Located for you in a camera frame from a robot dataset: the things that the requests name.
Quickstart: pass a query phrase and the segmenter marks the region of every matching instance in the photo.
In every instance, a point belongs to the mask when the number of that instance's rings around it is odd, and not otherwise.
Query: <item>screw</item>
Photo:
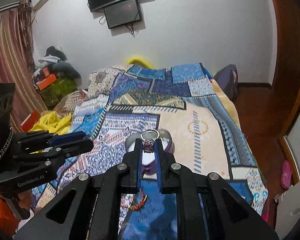
[[[181,165],[179,163],[173,163],[173,164],[171,164],[171,168],[173,170],[180,170],[181,169]]]
[[[125,163],[120,163],[118,164],[117,166],[117,169],[120,170],[120,171],[123,171],[127,168],[127,165]]]
[[[79,180],[81,180],[81,181],[85,181],[85,180],[87,180],[89,178],[89,175],[87,174],[87,173],[81,173],[80,175],[79,175]]]
[[[215,173],[215,172],[210,173],[210,174],[209,174],[209,177],[210,177],[210,179],[212,179],[212,180],[217,180],[217,179],[219,179],[219,175],[218,175],[217,173]]]

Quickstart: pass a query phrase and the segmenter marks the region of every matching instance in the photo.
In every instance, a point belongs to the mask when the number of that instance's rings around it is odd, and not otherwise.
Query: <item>bedspread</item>
[[[92,134],[94,148],[67,159],[57,179],[33,189],[34,210],[80,173],[94,176],[120,163],[127,137],[151,128],[169,131],[176,162],[204,175],[217,172],[261,215],[268,190],[233,103],[202,64],[160,70],[114,66],[92,73],[89,83],[70,131]],[[142,188],[148,194],[145,206],[120,210],[119,239],[177,239],[175,195],[159,194],[154,180],[142,180]],[[124,194],[121,204],[129,207],[139,198]]]

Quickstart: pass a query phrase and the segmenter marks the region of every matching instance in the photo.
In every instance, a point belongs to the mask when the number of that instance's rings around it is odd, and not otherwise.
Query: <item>yellow object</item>
[[[140,65],[143,65],[145,68],[149,69],[155,69],[149,61],[147,61],[144,57],[133,55],[127,60],[127,64],[135,64],[138,63]]]
[[[58,135],[68,133],[71,125],[71,113],[64,118],[59,118],[56,111],[49,112],[42,116],[32,127],[31,131],[49,130],[50,133]]]

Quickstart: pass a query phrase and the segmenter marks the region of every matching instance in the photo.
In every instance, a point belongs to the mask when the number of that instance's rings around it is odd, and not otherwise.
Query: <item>pile of clothes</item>
[[[32,83],[36,89],[47,76],[55,74],[57,78],[67,77],[73,79],[77,87],[81,86],[82,79],[78,71],[67,61],[65,54],[51,46],[46,51],[46,56],[39,59],[40,65],[36,66],[36,71],[32,75]]]

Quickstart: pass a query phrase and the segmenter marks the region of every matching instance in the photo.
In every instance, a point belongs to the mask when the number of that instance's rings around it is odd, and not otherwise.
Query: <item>curtain rod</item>
[[[0,12],[7,10],[7,9],[11,9],[14,7],[17,7],[19,5],[20,2],[14,2],[14,3],[9,3],[7,5],[1,6],[0,7]]]

